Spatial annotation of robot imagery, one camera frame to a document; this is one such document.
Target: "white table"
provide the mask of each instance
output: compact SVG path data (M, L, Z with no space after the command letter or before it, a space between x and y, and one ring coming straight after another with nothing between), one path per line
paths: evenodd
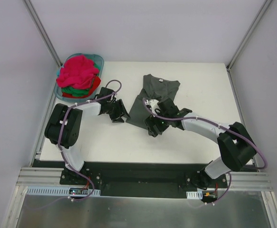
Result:
M101 86L111 79L120 80L122 89L117 97L129 112L147 74L181 83L175 97L179 109L189 108L221 123L240 121L224 64L105 62ZM109 87L117 89L118 84ZM218 145L198 134L169 127L153 138L147 130L131 124L112 123L106 114L82 120L76 145L90 162L208 163L220 156ZM40 160L63 159L45 139Z

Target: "blue plastic basket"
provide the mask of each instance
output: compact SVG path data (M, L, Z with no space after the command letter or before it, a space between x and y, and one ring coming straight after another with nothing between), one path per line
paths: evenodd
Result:
M99 56L99 55L89 55L89 54L82 54L82 53L76 53L74 55L71 55L68 57L68 59L74 57L74 56L80 56L80 55L84 55L87 59L91 59L93 60L93 62L100 68L100 72L98 73L98 77L101 78L101 74L102 74L102 68L104 67L104 59ZM62 65L56 75L57 77L59 76L59 72L60 72L60 69L64 67L64 65ZM89 99L93 99L94 96L96 95L96 90L91 94L91 96L89 97L85 97L85 98L68 98L68 97L63 97L63 93L62 93L62 90L61 88L57 85L57 83L55 84L55 87L54 87L54 94L55 96L62 100L62 101L66 101L66 102L71 102L71 103L75 103L75 102L84 102L84 101L87 101Z

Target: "pink cloth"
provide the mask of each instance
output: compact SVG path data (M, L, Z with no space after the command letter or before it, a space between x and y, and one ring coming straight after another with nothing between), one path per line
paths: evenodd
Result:
M61 88L72 86L74 89L88 89L98 73L92 60L84 55L75 56L65 62L56 82Z

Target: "red cloth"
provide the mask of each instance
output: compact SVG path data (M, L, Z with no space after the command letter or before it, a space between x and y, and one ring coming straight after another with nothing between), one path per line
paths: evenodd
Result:
M74 89L88 89L99 72L92 60L84 55L75 56L65 62L56 82L61 88L72 86Z
M97 89L97 87L99 87L100 83L101 83L101 79L99 77L95 77L94 83L92 84L92 88L89 90L88 95L85 95L85 96L72 96L71 94L63 92L63 97L75 98L75 99L89 97Z

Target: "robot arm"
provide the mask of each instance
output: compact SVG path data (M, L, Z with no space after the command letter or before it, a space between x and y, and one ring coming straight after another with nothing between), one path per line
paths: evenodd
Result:
M156 137L169 126L173 126L198 133L218 144L221 156L191 178L191 183L196 187L207 188L219 176L230 171L240 171L256 154L250 144L230 133L230 131L238 133L253 142L241 123L221 124L203 118L189 109L179 110L170 98L164 98L160 102L150 100L145 104L157 116L150 115L145 120L149 135Z
M102 87L100 93L97 95L97 98L108 96L113 92L114 91L111 89ZM56 146L58 144L58 137L67 109L68 106L64 104L57 104L54 107L45 129L45 137ZM101 114L108 114L113 123L123 123L123 116L130 118L124 107L123 101L121 99L117 100L114 96L71 109L65 122L60 143L63 148L62 153L66 160L66 168L72 170L70 168L71 166L76 171L80 171L82 169L84 160L80 150L75 146L79 136L81 120L82 118L87 119L90 116L97 116Z

